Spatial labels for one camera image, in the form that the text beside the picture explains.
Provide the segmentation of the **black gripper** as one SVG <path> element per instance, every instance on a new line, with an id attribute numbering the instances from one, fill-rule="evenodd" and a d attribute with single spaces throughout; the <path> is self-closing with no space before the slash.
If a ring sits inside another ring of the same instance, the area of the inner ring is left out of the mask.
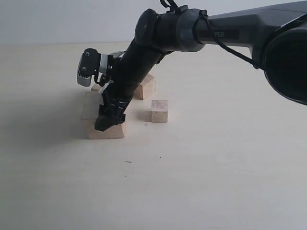
<path id="1" fill-rule="evenodd" d="M 134 97 L 134 92 L 143 81 L 159 57 L 121 57 L 115 62 L 110 73 L 110 83 L 102 92 L 103 105 L 94 128 L 98 131 L 123 124 L 125 110 Z"/>

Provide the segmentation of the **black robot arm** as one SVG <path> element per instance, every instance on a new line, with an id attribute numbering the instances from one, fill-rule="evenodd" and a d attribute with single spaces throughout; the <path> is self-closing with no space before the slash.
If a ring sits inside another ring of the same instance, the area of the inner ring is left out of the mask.
<path id="1" fill-rule="evenodd" d="M 125 121 L 136 88 L 165 56 L 198 52 L 205 45 L 224 50 L 264 71 L 282 97 L 307 103 L 307 3 L 264 6 L 209 16 L 206 10 L 169 3 L 169 11 L 146 10 L 134 39 L 114 63 L 101 92 L 94 127 L 105 131 Z"/>

